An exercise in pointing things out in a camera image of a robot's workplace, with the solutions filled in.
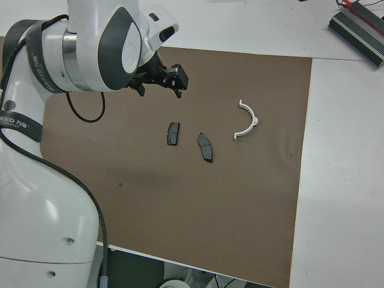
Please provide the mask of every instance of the black cable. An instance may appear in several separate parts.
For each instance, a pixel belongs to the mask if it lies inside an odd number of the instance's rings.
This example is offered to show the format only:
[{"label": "black cable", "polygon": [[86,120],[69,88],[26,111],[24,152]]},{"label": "black cable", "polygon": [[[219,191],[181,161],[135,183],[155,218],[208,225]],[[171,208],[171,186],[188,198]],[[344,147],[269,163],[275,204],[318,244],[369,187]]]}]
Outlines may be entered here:
[{"label": "black cable", "polygon": [[[62,19],[68,19],[68,15],[60,15],[60,16],[57,16],[55,18],[53,18],[52,20],[49,20],[45,23],[42,24],[42,30],[45,30],[47,29],[48,27],[52,26],[54,23],[62,20]],[[17,54],[20,52],[20,50],[24,47],[26,41],[25,41],[25,38],[23,38],[19,43],[18,45],[14,48],[11,56],[10,56],[10,59],[8,60],[6,66],[5,66],[5,69],[3,71],[3,76],[2,76],[2,79],[0,81],[0,89],[2,89],[2,93],[1,93],[1,96],[0,96],[0,110],[2,109],[2,106],[3,106],[3,102],[4,102],[4,98],[5,98],[5,92],[7,90],[7,85],[8,85],[8,81],[9,81],[9,78],[11,76],[11,71],[12,71],[12,67],[13,67],[13,64],[14,64],[14,61],[16,59],[16,56]],[[96,207],[96,210],[97,210],[97,213],[98,213],[98,217],[99,217],[99,221],[100,221],[100,226],[101,226],[101,231],[102,231],[102,234],[103,234],[103,262],[102,262],[102,268],[101,268],[101,274],[102,276],[106,276],[107,275],[107,267],[108,267],[108,257],[107,257],[107,254],[108,254],[108,244],[107,244],[107,229],[106,229],[106,225],[105,225],[105,220],[104,220],[104,216],[103,216],[103,213],[101,211],[101,208],[96,200],[96,198],[94,197],[94,195],[91,193],[91,191],[85,186],[84,183],[82,183],[79,179],[77,179],[74,175],[72,175],[71,173],[69,173],[68,171],[64,170],[63,168],[45,160],[45,159],[42,159],[24,149],[22,149],[21,147],[17,146],[16,144],[14,144],[13,142],[11,142],[2,132],[2,130],[0,129],[0,139],[2,139],[4,141],[5,144],[7,144],[10,148],[14,149],[16,152],[32,159],[32,160],[35,160],[36,162],[39,162],[43,165],[46,165],[54,170],[56,170],[57,172],[59,172],[60,174],[66,176],[67,178],[71,179],[73,182],[75,182],[78,186],[80,186],[87,194],[88,196],[91,198],[91,200],[93,201],[95,207]]]},{"label": "black cable", "polygon": [[71,100],[71,95],[69,94],[69,92],[66,92],[65,93],[67,95],[67,100],[68,100],[68,104],[70,105],[71,107],[71,110],[72,112],[82,121],[84,122],[87,122],[87,123],[95,123],[97,121],[99,121],[103,116],[104,116],[104,112],[106,111],[106,98],[104,97],[104,93],[103,92],[100,92],[101,94],[101,100],[103,101],[103,108],[101,109],[101,113],[100,115],[93,119],[93,120],[89,120],[89,119],[85,119],[84,117],[82,117],[75,109],[75,107],[73,106],[73,103],[72,103],[72,100]]},{"label": "black cable", "polygon": [[374,5],[374,4],[377,4],[377,3],[380,3],[380,2],[383,2],[384,0],[380,0],[380,1],[377,1],[375,3],[371,3],[371,4],[365,4],[363,6],[371,6],[371,5]]},{"label": "black cable", "polygon": [[[229,285],[230,283],[234,282],[235,280],[236,280],[235,278],[232,279],[232,280],[230,280],[230,281],[229,281],[223,288],[227,288],[228,285]],[[215,281],[216,281],[217,288],[220,288],[219,285],[218,285],[217,275],[216,275],[216,274],[215,274]]]}]

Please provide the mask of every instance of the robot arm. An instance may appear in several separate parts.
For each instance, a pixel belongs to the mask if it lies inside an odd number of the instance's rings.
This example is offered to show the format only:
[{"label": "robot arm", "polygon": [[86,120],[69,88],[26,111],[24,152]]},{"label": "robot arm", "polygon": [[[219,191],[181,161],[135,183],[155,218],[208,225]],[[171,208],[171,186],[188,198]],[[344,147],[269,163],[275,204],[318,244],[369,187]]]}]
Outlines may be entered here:
[{"label": "robot arm", "polygon": [[182,67],[166,68],[157,51],[178,30],[161,6],[141,10],[137,0],[68,0],[68,7],[68,20],[19,22],[4,43],[0,287],[85,287],[98,220],[104,231],[91,192],[41,156],[47,99],[126,87],[144,95],[143,84],[170,88],[180,97],[188,86]]}]

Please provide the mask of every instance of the white table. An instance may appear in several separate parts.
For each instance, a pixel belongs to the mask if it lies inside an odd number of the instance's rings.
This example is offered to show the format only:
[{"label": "white table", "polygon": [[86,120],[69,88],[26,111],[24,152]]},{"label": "white table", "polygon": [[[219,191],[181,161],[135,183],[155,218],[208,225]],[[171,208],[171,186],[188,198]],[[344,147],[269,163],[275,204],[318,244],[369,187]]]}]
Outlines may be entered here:
[{"label": "white table", "polygon": [[[327,29],[335,1],[141,1],[153,3],[179,20],[168,46],[315,58],[290,286],[381,287],[384,70]],[[0,35],[17,20],[67,10],[64,0],[0,0],[0,7]],[[384,15],[384,4],[370,8]]]}]

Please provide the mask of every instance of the cardboard sheet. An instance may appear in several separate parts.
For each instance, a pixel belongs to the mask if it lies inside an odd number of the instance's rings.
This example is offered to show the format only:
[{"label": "cardboard sheet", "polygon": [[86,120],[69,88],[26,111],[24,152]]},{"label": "cardboard sheet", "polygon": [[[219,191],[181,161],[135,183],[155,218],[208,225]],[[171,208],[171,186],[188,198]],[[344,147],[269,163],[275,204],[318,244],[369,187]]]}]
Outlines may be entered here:
[{"label": "cardboard sheet", "polygon": [[[95,194],[109,241],[165,259],[273,287],[288,287],[311,59],[161,48],[190,85],[179,100],[146,86],[106,93],[106,114],[78,120],[65,95],[46,107],[44,157]],[[253,108],[258,126],[246,129]],[[100,95],[73,94],[95,118]],[[180,122],[178,146],[167,146]],[[214,152],[202,157],[204,132]]]}]

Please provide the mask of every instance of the velcro strap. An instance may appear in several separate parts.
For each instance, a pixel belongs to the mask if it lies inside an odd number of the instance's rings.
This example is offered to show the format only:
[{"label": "velcro strap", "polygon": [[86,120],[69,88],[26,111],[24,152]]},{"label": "velcro strap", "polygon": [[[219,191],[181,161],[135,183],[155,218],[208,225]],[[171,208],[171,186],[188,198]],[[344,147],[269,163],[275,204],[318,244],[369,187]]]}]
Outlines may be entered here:
[{"label": "velcro strap", "polygon": [[28,54],[29,66],[40,84],[51,93],[63,93],[49,76],[43,56],[43,21],[36,23],[26,35],[26,51]]},{"label": "velcro strap", "polygon": [[0,128],[16,130],[36,142],[41,142],[43,126],[33,119],[12,111],[0,111]]}]

